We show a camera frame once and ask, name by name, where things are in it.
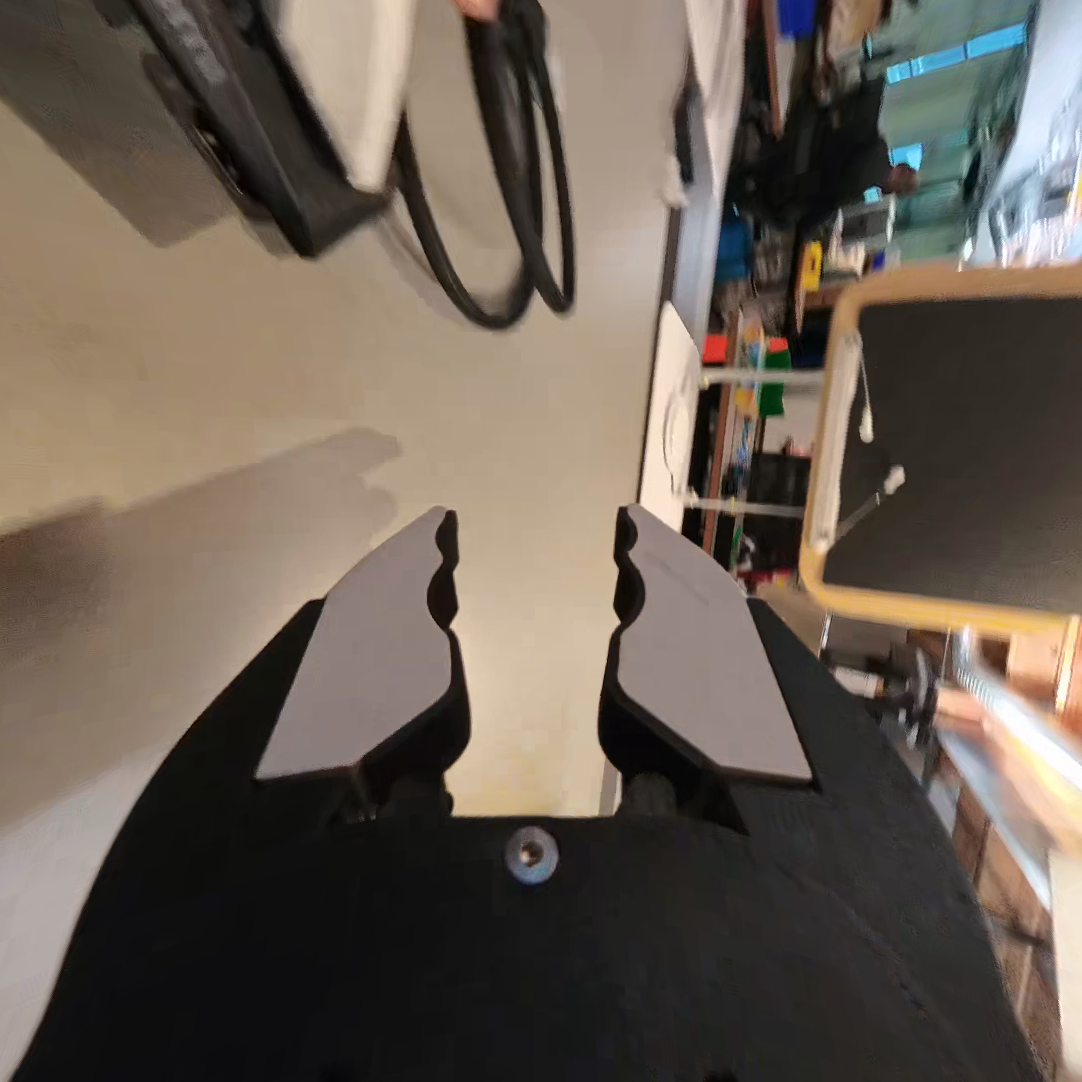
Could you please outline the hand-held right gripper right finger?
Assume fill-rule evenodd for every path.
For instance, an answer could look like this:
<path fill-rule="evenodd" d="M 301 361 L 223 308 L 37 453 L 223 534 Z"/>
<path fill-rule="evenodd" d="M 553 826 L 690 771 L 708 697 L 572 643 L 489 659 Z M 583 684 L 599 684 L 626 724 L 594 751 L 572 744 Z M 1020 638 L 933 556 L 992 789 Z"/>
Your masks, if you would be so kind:
<path fill-rule="evenodd" d="M 602 751 L 623 786 L 702 777 L 814 780 L 748 597 L 701 547 L 647 509 L 619 509 L 618 624 L 598 708 Z"/>

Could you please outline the black wood-framed acoustic panel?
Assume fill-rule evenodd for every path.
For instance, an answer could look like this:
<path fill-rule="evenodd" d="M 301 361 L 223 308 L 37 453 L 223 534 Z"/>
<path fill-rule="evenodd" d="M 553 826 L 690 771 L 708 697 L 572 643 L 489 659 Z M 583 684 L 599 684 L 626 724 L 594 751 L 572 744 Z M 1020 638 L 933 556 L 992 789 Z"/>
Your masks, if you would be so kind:
<path fill-rule="evenodd" d="M 1080 263 L 926 263 L 847 287 L 832 312 L 800 577 L 830 613 L 914 629 L 1059 634 L 1080 616 Z M 897 494 L 826 555 L 810 546 L 818 447 L 843 335 L 874 414 L 849 414 L 841 516 L 892 463 Z"/>

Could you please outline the white paper sheet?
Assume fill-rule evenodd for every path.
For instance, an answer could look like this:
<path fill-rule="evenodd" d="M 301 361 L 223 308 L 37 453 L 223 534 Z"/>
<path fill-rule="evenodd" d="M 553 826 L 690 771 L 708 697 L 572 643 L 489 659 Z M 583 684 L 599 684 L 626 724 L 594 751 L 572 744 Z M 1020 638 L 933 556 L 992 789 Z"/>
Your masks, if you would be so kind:
<path fill-rule="evenodd" d="M 699 348 L 667 301 L 658 324 L 638 503 L 677 532 L 685 513 L 701 374 Z"/>

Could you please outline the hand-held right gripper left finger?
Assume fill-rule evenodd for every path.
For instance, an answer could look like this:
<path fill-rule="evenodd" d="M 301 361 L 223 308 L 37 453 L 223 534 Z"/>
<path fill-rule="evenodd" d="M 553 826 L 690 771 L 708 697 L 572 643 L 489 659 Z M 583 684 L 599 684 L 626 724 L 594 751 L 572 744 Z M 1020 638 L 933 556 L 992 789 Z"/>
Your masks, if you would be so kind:
<path fill-rule="evenodd" d="M 460 691 L 451 624 L 458 520 L 432 507 L 326 595 L 253 777 L 344 775 L 401 745 Z"/>

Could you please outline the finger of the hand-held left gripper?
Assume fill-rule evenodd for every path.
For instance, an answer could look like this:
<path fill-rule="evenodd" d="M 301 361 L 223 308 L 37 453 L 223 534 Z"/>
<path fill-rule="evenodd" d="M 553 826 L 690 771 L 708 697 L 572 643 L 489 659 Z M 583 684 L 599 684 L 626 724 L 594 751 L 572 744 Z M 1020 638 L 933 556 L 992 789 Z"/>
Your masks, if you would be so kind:
<path fill-rule="evenodd" d="M 98 1 L 149 41 L 142 69 L 239 211 L 316 259 L 387 206 L 349 185 L 278 47 L 266 2 Z"/>

